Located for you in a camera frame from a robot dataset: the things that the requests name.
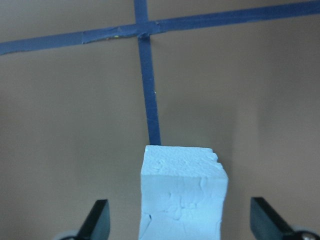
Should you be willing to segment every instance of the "vertical blue tape strip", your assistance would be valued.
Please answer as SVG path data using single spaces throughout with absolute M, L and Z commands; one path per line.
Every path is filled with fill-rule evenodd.
M 146 23 L 148 21 L 147 1 L 134 0 L 134 12 L 137 24 Z M 150 37 L 143 34 L 138 35 L 138 45 L 149 143 L 150 145 L 161 145 Z

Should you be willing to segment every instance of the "block front face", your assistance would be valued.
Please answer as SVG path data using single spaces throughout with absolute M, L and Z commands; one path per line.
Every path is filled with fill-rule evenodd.
M 201 150 L 188 147 L 185 148 L 185 154 L 182 154 L 184 157 L 177 157 L 176 162 L 172 158 L 168 161 L 162 158 L 162 170 L 159 170 L 160 174 L 156 174 L 149 164 L 153 165 L 157 161 L 149 157 L 152 150 L 156 150 L 159 154 L 160 149 L 159 146 L 152 146 L 153 149 L 148 147 L 141 171 L 142 206 L 139 239 L 219 240 L 223 202 L 228 184 L 228 177 L 221 164 L 210 157 L 205 159 L 206 155 L 201 157 L 200 154 L 195 157 L 196 153 L 201 153 Z M 177 147 L 160 148 L 173 153 Z M 183 147 L 178 148 L 180 153 L 183 150 Z M 203 166 L 198 163 L 206 161 L 209 163 L 208 168 L 212 171 L 209 174 L 206 170 L 201 176 L 199 170 Z M 169 169 L 175 168 L 174 165 L 181 169 L 194 168 L 197 176 L 193 173 L 187 176 L 181 169 L 176 169 L 175 172 L 178 175 L 166 175 L 163 169 L 167 168 L 168 173 L 172 173 Z

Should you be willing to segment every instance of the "foam block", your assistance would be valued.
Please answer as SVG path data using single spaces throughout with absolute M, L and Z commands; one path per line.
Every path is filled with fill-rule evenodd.
M 139 240 L 219 240 L 228 176 L 210 148 L 145 147 Z

